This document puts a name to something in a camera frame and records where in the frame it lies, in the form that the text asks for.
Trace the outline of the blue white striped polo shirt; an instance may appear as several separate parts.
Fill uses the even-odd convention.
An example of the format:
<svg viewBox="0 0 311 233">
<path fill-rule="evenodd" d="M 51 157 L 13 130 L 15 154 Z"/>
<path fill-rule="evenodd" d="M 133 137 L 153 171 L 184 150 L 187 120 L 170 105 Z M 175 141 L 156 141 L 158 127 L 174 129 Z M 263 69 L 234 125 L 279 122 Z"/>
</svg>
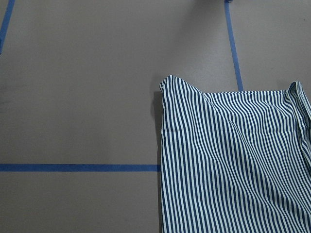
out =
<svg viewBox="0 0 311 233">
<path fill-rule="evenodd" d="M 308 233 L 311 105 L 287 90 L 204 93 L 160 85 L 165 233 Z"/>
</svg>

